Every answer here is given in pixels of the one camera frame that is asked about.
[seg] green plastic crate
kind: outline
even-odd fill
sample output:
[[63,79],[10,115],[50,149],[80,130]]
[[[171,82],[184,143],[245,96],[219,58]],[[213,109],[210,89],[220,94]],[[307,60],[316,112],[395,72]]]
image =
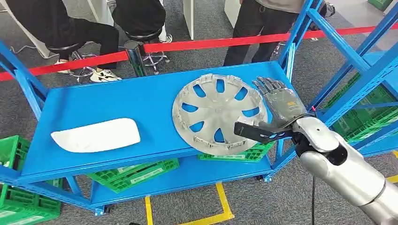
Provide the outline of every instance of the green plastic crate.
[[87,174],[99,184],[120,193],[138,183],[152,179],[180,166],[178,159],[168,159],[156,163],[145,163]]
[[342,97],[344,93],[347,92],[347,90],[359,79],[360,74],[357,73],[355,74],[348,82],[347,84],[339,90],[325,105],[325,108],[330,108],[339,98]]
[[[22,170],[30,143],[12,136],[0,140],[0,161],[9,162],[8,167]],[[62,188],[62,179],[48,183]],[[33,194],[9,185],[2,185],[0,192],[0,224],[31,225],[57,218],[61,202]]]
[[210,154],[199,154],[199,160],[217,160],[217,161],[235,161],[235,162],[248,162],[257,163],[266,155],[266,153],[272,148],[275,142],[267,144],[256,144],[249,150],[241,152],[236,155],[227,156],[214,156]]
[[[326,108],[331,107],[358,79],[357,73],[327,103]],[[358,104],[370,105],[378,103],[395,102],[394,96],[383,86],[379,85],[366,95]],[[378,107],[349,110],[343,117],[336,121],[332,127],[349,142],[361,141],[384,126],[398,120],[398,107]]]
[[391,4],[392,0],[367,0],[374,7],[378,8],[381,11],[387,9],[387,7]]

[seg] blue shelf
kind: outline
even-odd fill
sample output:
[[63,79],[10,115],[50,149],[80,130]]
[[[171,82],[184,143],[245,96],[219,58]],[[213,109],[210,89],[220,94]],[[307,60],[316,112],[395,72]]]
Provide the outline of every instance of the blue shelf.
[[174,191],[214,184],[219,181],[236,180],[272,171],[268,157],[258,163],[223,162],[197,160],[196,156],[179,159],[180,167],[154,179],[133,186],[123,192],[115,193],[107,187],[94,182],[91,202],[102,206],[147,195],[159,195]]
[[[234,75],[249,85],[257,76],[272,77],[293,89],[276,61],[52,89],[19,182],[38,182],[171,157],[197,155],[199,152],[176,132],[171,109],[174,98],[183,86],[209,73]],[[141,142],[110,151],[72,153],[60,148],[50,137],[53,131],[116,118],[132,118],[137,123]]]
[[[350,145],[355,146],[356,143],[358,142],[350,143]],[[365,157],[370,157],[393,150],[398,150],[398,135],[386,137],[368,147],[361,149],[360,153]]]
[[[369,65],[374,65],[383,55],[384,51],[380,52],[372,52],[363,56],[363,59],[369,63]],[[393,72],[387,75],[385,81],[382,82],[382,85],[398,99],[398,72]]]

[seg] robotic arm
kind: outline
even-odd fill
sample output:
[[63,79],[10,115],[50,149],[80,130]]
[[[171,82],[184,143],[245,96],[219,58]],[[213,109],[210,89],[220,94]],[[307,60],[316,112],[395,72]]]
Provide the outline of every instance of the robotic arm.
[[234,133],[261,143],[291,137],[301,164],[379,225],[398,225],[398,187],[369,165],[339,134],[308,114],[294,91],[270,78],[253,84],[272,112],[271,124],[246,124]]

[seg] sneaker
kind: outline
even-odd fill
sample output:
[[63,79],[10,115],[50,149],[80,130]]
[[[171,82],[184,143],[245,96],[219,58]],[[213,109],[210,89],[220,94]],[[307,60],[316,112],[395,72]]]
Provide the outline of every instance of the sneaker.
[[160,43],[171,43],[173,41],[173,36],[171,34],[166,35],[166,40],[165,41],[160,41]]
[[108,81],[119,81],[120,77],[116,76],[109,69],[104,69],[101,72],[93,70],[90,80],[94,82],[108,82]]
[[[67,62],[61,62],[60,60],[57,60],[57,62],[54,63],[54,65],[63,64],[63,63],[67,63]],[[58,71],[57,73],[73,75],[73,72],[72,72],[70,69],[68,69],[68,70],[61,70],[61,71]]]

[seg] metal stanchion post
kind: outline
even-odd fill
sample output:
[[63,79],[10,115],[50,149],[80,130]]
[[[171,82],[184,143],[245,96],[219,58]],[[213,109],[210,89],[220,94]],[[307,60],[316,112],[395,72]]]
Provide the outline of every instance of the metal stanchion post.
[[141,54],[139,52],[139,44],[137,41],[130,40],[124,44],[127,57],[137,77],[146,76],[144,63],[142,62]]

